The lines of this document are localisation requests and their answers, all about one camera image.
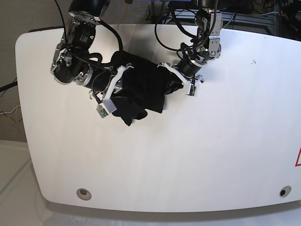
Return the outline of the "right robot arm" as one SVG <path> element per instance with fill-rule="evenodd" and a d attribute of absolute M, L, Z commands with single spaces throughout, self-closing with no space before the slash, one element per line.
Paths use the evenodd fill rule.
<path fill-rule="evenodd" d="M 125 55 L 120 35 L 101 17 L 109 6 L 108 0 L 74 0 L 69 7 L 72 16 L 68 28 L 60 43 L 55 49 L 51 66 L 51 73 L 61 84 L 67 85 L 75 82 L 90 90 L 91 98 L 97 103 L 101 99 L 97 94 L 107 94 L 112 79 L 117 74 Z M 96 26 L 100 24 L 111 31 L 117 38 L 118 51 L 114 53 L 110 62 L 104 63 L 100 53 L 90 53 L 96 36 Z"/>

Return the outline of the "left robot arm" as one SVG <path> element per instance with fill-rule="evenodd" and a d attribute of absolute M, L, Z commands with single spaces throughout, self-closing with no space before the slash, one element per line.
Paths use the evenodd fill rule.
<path fill-rule="evenodd" d="M 175 15 L 175 4 L 170 2 L 169 13 L 178 29 L 186 36 L 191 37 L 192 45 L 188 46 L 181 43 L 179 49 L 170 48 L 164 45 L 157 34 L 157 26 L 164 17 L 162 12 L 155 23 L 155 37 L 158 43 L 167 50 L 182 53 L 182 58 L 176 65 L 169 63 L 159 63 L 158 67 L 166 68 L 171 74 L 177 76 L 182 82 L 184 94 L 194 96 L 197 85 L 203 82 L 203 78 L 198 74 L 199 70 L 207 64 L 208 61 L 218 58 L 221 54 L 220 31 L 222 29 L 222 13 L 220 10 L 228 6 L 225 0 L 195 0 L 194 4 L 199 10 L 194 15 L 194 22 L 197 25 L 195 35 L 186 31 Z"/>

